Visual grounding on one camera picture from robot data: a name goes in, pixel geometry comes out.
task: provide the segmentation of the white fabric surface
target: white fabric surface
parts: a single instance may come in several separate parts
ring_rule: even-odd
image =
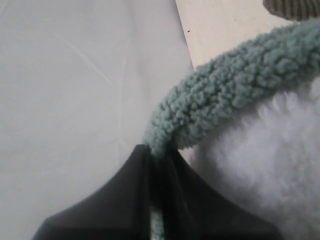
[[[0,0],[0,238],[106,183],[191,70],[174,0]]]

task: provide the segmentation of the sage green fuzzy yarn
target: sage green fuzzy yarn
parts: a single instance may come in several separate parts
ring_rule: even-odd
[[[155,158],[171,143],[192,147],[243,107],[319,73],[320,20],[275,28],[198,67],[175,86],[152,113],[144,143]]]

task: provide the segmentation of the white fluffy fur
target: white fluffy fur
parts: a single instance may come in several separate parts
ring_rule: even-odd
[[[212,188],[286,240],[320,240],[320,78],[247,109],[191,158]]]

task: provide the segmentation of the beige surface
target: beige surface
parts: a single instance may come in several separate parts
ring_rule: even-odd
[[[193,66],[290,22],[270,15],[262,0],[176,0]]]

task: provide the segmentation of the black plastic object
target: black plastic object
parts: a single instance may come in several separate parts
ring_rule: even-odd
[[[159,162],[164,229],[168,240],[281,240],[271,224],[212,190],[177,150]]]
[[[33,240],[149,240],[150,162],[149,149],[136,146],[105,186],[49,217]]]

